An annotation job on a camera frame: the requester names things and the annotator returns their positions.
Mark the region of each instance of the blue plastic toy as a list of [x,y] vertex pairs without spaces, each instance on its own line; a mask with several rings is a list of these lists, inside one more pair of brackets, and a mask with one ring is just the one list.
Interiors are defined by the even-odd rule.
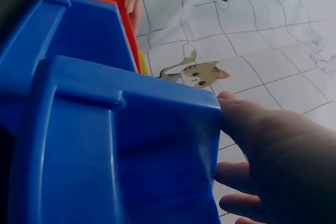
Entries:
[[0,123],[12,132],[39,60],[65,55],[136,71],[118,7],[94,0],[39,0],[4,45]]
[[64,56],[38,63],[10,224],[219,224],[213,93]]

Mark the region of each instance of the yellow plastic part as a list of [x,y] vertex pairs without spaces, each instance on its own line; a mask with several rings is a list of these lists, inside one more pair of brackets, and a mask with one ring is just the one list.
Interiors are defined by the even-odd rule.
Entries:
[[140,60],[140,69],[141,74],[145,74],[146,76],[150,76],[148,67],[145,61],[145,54],[143,51],[139,50],[139,60]]

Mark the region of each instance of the fingernail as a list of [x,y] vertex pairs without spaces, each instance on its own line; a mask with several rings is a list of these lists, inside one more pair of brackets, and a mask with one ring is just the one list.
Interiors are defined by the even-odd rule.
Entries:
[[219,93],[218,97],[223,99],[223,100],[236,99],[235,94],[227,92],[227,91],[222,91],[221,93]]
[[127,12],[132,13],[133,8],[134,8],[134,3],[129,2],[128,0],[125,0],[125,8],[126,8]]

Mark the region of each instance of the brown cat drawing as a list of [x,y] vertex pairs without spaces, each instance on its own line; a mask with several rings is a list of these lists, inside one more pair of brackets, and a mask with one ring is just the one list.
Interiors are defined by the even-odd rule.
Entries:
[[179,64],[162,69],[159,78],[202,89],[211,85],[217,79],[225,79],[229,77],[227,72],[222,71],[215,66],[217,61],[194,64],[184,68],[180,73],[167,73],[167,71],[175,67],[192,63],[196,59],[196,51],[191,45],[184,45],[183,50],[184,55],[188,55],[187,53],[189,53],[190,57],[184,58]]

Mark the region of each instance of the white fabric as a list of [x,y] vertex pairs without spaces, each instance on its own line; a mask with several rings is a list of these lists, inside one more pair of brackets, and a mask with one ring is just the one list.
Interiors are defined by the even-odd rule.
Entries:
[[[154,77],[189,57],[188,44],[197,53],[194,64],[217,61],[230,75],[206,90],[235,92],[336,129],[335,14],[334,0],[144,0],[138,44]],[[221,136],[219,161],[245,160],[232,144]],[[231,191],[214,186],[217,201]],[[236,217],[221,219],[231,224]]]

